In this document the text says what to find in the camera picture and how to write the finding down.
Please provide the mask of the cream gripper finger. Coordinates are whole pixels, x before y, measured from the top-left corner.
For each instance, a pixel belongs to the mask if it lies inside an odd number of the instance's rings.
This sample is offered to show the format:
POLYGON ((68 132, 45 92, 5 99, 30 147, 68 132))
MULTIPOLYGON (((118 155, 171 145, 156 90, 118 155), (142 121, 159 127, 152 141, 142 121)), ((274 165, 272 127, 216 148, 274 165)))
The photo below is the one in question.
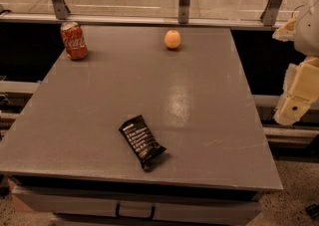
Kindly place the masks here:
POLYGON ((294 40, 296 19, 291 18, 280 28, 276 29, 272 38, 281 42, 288 42, 294 40))
POLYGON ((319 59, 307 57, 299 65, 288 66, 283 94, 279 98, 273 118, 281 125, 291 125, 300 121, 318 99, 319 59))

